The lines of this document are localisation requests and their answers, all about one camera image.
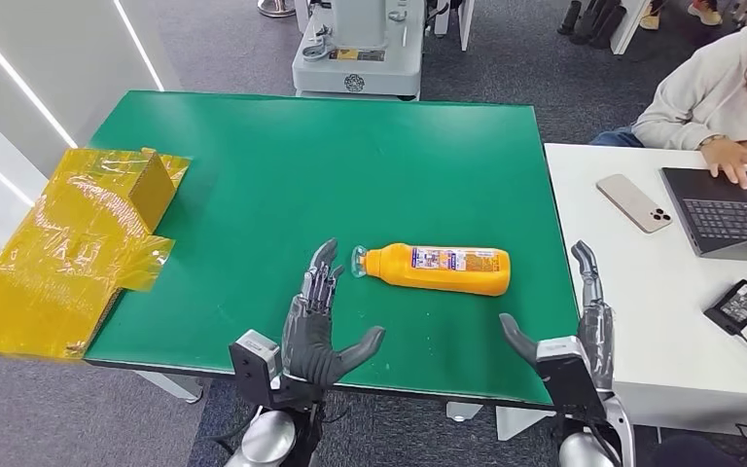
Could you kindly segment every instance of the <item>white machine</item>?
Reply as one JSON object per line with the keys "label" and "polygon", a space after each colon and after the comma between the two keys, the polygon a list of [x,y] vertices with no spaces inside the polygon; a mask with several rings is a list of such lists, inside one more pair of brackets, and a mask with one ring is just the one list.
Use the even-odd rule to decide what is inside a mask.
{"label": "white machine", "polygon": [[293,63],[297,95],[419,97],[425,0],[332,0],[311,8]]}

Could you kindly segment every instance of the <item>jeans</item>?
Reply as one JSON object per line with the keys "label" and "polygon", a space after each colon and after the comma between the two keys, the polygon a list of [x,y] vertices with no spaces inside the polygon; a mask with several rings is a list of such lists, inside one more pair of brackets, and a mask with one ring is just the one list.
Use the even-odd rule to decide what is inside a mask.
{"label": "jeans", "polygon": [[655,467],[740,467],[740,462],[708,441],[680,435],[663,441],[655,450]]}
{"label": "jeans", "polygon": [[613,131],[603,131],[588,143],[591,146],[617,146],[620,148],[645,148],[643,143],[631,132],[631,126],[624,126]]}

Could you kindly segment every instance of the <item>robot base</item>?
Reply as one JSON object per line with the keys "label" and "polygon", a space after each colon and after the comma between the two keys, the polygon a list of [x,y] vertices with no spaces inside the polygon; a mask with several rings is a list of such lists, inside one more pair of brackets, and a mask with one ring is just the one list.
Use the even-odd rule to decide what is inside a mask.
{"label": "robot base", "polygon": [[381,48],[352,49],[335,44],[336,50],[315,61],[307,61],[302,50],[316,44],[316,32],[334,27],[331,10],[313,7],[297,55],[293,62],[297,95],[311,92],[338,92],[419,96],[422,41],[425,33],[425,4],[419,0],[386,0],[387,12],[405,12],[405,19],[386,21],[386,45]]}

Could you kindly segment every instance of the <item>green table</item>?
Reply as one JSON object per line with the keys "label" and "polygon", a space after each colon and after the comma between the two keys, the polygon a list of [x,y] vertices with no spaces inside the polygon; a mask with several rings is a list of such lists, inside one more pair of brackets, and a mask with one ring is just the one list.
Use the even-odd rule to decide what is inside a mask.
{"label": "green table", "polygon": [[549,404],[504,343],[509,312],[534,339],[572,335],[577,309],[534,112],[528,106],[132,91],[92,138],[193,159],[157,234],[176,245],[153,290],[126,292],[90,347],[99,365],[232,373],[248,329],[281,341],[313,251],[391,242],[511,254],[499,298],[347,274],[334,344],[372,325],[381,350],[343,385]]}

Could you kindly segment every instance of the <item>woman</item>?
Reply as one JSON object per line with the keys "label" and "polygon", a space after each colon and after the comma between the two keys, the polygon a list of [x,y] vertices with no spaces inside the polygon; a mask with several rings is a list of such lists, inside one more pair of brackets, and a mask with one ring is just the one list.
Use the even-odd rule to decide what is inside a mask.
{"label": "woman", "polygon": [[747,189],[747,27],[692,55],[659,84],[631,128],[592,145],[699,150],[711,174]]}
{"label": "woman", "polygon": [[[659,11],[668,0],[652,0],[640,18],[640,27],[647,31],[659,29]],[[689,15],[700,18],[700,22],[707,26],[723,24],[723,17],[717,10],[717,0],[693,0],[687,9]]]}

